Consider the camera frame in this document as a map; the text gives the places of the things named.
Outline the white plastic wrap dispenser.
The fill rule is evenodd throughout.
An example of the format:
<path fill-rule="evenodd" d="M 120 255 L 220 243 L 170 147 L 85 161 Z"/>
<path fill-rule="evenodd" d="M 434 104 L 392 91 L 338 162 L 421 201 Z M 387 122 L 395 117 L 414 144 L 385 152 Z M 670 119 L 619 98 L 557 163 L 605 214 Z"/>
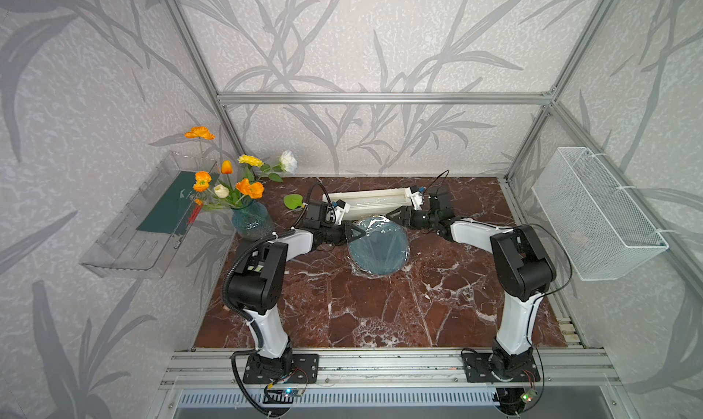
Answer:
<path fill-rule="evenodd" d="M 408 198 L 410 188 L 390 188 L 356 192 L 333 193 L 333 203 L 344 202 L 343 220 L 358 220 L 370 216 L 385 216 L 400 207 L 413 209 Z"/>

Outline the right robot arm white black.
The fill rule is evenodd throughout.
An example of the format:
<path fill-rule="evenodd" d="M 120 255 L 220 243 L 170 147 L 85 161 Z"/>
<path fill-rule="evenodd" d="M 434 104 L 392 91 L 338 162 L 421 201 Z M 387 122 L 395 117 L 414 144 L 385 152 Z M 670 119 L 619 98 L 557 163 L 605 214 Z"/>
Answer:
<path fill-rule="evenodd" d="M 492 356 L 502 360 L 530 358 L 538 309 L 557 276 L 538 232 L 531 225 L 505 227 L 461 218 L 454 213 L 450 192 L 444 186 L 428 190 L 428 210 L 417 204 L 421 194 L 413 190 L 411 204 L 392 210 L 386 217 L 403 227 L 432 230 L 447 241 L 492 254 L 505 292 Z"/>

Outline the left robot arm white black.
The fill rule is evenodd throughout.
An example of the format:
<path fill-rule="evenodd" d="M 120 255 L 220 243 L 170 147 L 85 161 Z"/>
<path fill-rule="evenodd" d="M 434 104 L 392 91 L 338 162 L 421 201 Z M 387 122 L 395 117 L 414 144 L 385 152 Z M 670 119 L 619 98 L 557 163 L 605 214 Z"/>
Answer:
<path fill-rule="evenodd" d="M 222 300 L 250 327 L 262 359 L 282 360 L 290 349 L 278 311 L 287 262 L 324 244 L 355 241 L 353 224 L 343 221 L 351 211 L 352 205 L 341 199 L 312 203 L 300 226 L 273 232 L 238 250 L 223 282 Z"/>

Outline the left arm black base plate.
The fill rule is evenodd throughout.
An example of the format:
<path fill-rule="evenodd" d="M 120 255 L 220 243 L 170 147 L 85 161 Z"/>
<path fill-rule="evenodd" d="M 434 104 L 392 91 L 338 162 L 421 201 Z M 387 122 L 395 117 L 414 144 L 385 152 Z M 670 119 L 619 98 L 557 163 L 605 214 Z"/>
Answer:
<path fill-rule="evenodd" d="M 279 359 L 263 358 L 257 354 L 247 359 L 243 382 L 264 384 L 271 382 L 315 383 L 318 378 L 318 354 L 284 355 Z"/>

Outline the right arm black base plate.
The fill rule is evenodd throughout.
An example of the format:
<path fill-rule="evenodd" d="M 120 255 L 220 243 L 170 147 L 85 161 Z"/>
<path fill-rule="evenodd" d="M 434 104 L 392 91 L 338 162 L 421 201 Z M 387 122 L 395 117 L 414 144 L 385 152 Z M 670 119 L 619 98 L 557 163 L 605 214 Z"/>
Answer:
<path fill-rule="evenodd" d="M 467 382 L 537 383 L 542 380 L 532 349 L 518 355 L 502 352 L 461 351 L 461 363 Z"/>

